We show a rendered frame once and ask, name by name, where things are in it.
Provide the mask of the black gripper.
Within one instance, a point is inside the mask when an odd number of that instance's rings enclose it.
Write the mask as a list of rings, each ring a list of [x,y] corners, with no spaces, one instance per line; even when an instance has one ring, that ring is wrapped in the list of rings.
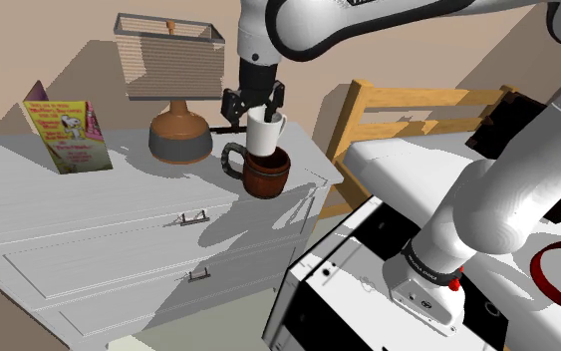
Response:
[[[240,118],[249,108],[265,105],[264,122],[271,123],[277,109],[283,107],[285,86],[276,81],[277,67],[277,64],[259,66],[240,59],[239,90],[224,89],[220,109],[232,130],[239,129]]]

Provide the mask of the white mug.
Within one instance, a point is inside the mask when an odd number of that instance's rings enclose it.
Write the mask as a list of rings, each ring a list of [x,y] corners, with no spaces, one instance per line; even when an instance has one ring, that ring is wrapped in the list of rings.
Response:
[[[247,111],[246,149],[256,157],[269,157],[275,152],[287,123],[287,116],[280,112],[273,113],[271,121],[266,122],[265,112],[265,106]]]

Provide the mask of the table lamp with beige shade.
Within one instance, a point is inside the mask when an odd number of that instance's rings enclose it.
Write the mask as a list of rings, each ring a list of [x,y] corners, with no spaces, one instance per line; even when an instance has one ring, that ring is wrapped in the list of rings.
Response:
[[[206,22],[120,13],[114,34],[131,101],[167,101],[152,119],[148,148],[168,164],[193,164],[210,155],[210,126],[189,101],[222,97],[225,40]]]

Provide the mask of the wooden bed with white mattress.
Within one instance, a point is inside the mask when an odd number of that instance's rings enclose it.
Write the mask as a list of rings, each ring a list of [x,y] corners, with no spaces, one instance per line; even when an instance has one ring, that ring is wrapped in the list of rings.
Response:
[[[392,301],[449,333],[465,301],[462,267],[476,254],[519,251],[561,198],[561,95],[496,160],[387,139],[349,170],[421,228],[383,265]]]

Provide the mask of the yellow picture book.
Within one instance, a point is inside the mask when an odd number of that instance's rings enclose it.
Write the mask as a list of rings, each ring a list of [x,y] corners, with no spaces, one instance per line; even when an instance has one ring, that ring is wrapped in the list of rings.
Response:
[[[50,101],[38,80],[23,104],[61,175],[113,168],[90,101]]]

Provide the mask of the black and white robot stand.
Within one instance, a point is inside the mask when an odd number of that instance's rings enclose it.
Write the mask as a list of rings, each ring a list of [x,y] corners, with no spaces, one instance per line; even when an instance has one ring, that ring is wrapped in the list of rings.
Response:
[[[371,197],[293,262],[262,339],[270,351],[505,351],[508,320],[468,277],[464,311],[442,336],[394,304],[385,259],[419,232]]]

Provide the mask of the white chest of drawers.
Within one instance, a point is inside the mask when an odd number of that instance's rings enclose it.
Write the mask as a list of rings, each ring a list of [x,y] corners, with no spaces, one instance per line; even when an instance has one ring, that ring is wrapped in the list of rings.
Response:
[[[251,196],[217,135],[191,165],[154,158],[145,130],[105,134],[112,168],[61,175],[39,137],[0,137],[0,289],[70,351],[279,285],[304,250],[330,187],[342,181],[295,123],[282,193]]]

